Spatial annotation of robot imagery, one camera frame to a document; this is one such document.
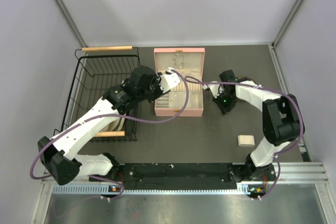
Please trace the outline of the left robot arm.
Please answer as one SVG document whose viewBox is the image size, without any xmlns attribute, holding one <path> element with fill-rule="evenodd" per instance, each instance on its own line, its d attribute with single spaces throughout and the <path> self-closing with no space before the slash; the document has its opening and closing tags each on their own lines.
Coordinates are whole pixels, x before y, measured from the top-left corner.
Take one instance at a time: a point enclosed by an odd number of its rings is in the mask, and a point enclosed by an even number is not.
<svg viewBox="0 0 336 224">
<path fill-rule="evenodd" d="M 58 185 L 88 175 L 116 179 L 119 168 L 113 156 L 80 155 L 79 151 L 103 128 L 121 119 L 140 102 L 153 102 L 179 83 L 178 75 L 172 70 L 156 73 L 147 66 L 135 68 L 129 78 L 110 87 L 73 125 L 51 140 L 43 137 L 38 141 L 38 149 L 43 152 L 41 163 Z"/>
</svg>

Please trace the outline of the small beige pillow block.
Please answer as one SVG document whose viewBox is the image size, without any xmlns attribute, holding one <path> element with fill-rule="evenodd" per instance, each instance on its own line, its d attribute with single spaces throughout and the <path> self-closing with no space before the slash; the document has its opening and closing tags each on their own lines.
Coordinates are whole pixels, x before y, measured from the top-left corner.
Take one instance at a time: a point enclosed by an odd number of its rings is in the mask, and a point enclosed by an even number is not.
<svg viewBox="0 0 336 224">
<path fill-rule="evenodd" d="M 255 138 L 253 135 L 239 135 L 238 146 L 240 147 L 253 147 L 255 146 Z"/>
</svg>

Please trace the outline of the pink jewelry box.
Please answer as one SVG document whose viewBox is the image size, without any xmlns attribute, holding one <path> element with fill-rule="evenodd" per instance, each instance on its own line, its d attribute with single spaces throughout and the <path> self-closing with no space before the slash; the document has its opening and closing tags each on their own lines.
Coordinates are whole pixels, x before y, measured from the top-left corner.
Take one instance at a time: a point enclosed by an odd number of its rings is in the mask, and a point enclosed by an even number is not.
<svg viewBox="0 0 336 224">
<path fill-rule="evenodd" d="M 191 76 L 202 80 L 205 60 L 205 48 L 155 48 L 154 61 L 157 72 L 174 68 L 183 77 Z M 203 115 L 203 88 L 200 84 L 184 82 L 155 100 L 156 116 L 174 116 L 186 106 L 180 116 L 201 117 Z"/>
</svg>

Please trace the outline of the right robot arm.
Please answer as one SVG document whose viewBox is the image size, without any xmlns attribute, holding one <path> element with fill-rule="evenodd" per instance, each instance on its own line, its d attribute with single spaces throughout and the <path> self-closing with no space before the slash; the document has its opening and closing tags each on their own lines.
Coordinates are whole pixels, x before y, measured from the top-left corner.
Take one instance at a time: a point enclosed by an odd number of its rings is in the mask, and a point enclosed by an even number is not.
<svg viewBox="0 0 336 224">
<path fill-rule="evenodd" d="M 211 83 L 209 89 L 223 115 L 229 113 L 238 100 L 248 102 L 262 112 L 264 137 L 247 156 L 245 164 L 230 171 L 235 182 L 258 180 L 269 171 L 276 154 L 305 130 L 299 121 L 297 99 L 291 94 L 264 90 L 251 78 L 236 77 L 232 70 L 222 72 L 219 77 L 221 83 Z"/>
</svg>

